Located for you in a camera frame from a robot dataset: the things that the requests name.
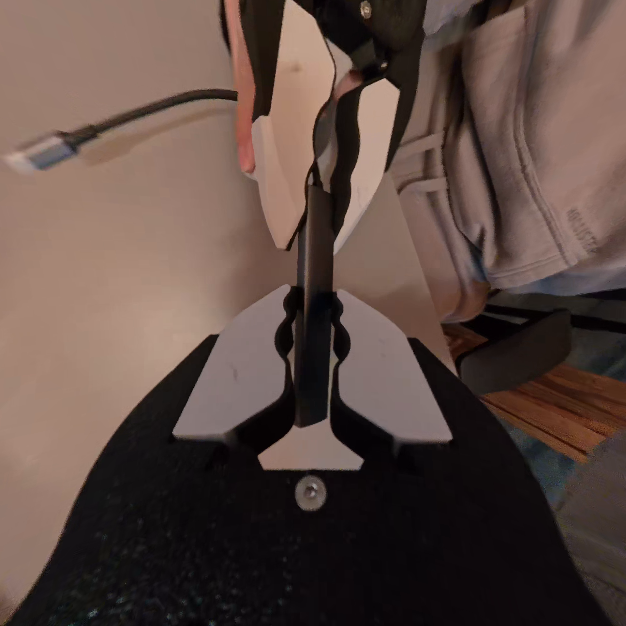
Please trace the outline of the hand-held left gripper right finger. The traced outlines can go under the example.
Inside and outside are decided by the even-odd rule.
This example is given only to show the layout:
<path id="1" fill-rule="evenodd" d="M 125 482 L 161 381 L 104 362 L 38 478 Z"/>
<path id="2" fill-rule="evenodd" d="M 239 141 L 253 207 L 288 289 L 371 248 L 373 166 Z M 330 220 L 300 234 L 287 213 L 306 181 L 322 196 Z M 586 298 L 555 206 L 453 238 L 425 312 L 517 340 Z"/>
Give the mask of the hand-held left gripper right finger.
<path id="1" fill-rule="evenodd" d="M 340 400 L 395 443 L 450 442 L 450 427 L 405 333 L 347 291 L 336 295 L 349 340 L 338 362 Z"/>

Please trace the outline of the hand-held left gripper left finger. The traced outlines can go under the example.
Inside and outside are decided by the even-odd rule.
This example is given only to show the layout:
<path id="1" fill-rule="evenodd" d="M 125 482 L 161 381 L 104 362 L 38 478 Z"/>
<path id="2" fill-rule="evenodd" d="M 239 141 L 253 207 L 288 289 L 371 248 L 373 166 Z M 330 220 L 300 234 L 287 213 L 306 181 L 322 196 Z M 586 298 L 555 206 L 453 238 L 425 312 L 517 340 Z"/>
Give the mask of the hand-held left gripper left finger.
<path id="1" fill-rule="evenodd" d="M 173 429 L 177 440 L 271 446 L 294 425 L 288 354 L 299 289 L 280 286 L 218 335 Z"/>

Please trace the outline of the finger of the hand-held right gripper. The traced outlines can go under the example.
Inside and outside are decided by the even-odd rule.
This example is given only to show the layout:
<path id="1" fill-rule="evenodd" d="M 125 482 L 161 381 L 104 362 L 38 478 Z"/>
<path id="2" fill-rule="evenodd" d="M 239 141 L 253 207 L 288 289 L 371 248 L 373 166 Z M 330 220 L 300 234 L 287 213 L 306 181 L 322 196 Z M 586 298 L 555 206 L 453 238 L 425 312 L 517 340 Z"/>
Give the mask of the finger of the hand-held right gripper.
<path id="1" fill-rule="evenodd" d="M 340 98 L 335 134 L 334 254 L 363 217 L 387 168 L 399 89 L 365 83 Z"/>
<path id="2" fill-rule="evenodd" d="M 269 112 L 252 125 L 255 179 L 274 244 L 288 250 L 306 210 L 314 131 L 330 100 L 333 57 L 316 19 L 295 1 L 282 13 Z"/>

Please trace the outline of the person's right hand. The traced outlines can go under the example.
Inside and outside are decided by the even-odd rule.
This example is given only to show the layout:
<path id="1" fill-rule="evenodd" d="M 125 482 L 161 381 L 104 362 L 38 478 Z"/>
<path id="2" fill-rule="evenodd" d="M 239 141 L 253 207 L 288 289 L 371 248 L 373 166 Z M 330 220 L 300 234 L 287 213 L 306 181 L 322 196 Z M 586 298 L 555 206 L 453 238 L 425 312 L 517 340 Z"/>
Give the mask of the person's right hand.
<path id="1" fill-rule="evenodd" d="M 255 154 L 252 141 L 252 115 L 254 112 L 255 80 L 240 17 L 237 19 L 236 32 L 234 78 L 238 100 L 235 136 L 240 169 L 246 175 L 253 175 Z"/>

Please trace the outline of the person's grey sweatshirt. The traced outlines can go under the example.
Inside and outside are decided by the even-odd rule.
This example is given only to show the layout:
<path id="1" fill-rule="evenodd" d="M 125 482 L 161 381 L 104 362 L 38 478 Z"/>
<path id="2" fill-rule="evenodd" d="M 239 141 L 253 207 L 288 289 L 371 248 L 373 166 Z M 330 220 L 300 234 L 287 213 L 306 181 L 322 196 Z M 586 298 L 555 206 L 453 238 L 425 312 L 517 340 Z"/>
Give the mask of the person's grey sweatshirt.
<path id="1" fill-rule="evenodd" d="M 625 288 L 625 1 L 429 1 L 390 172 L 440 322 Z"/>

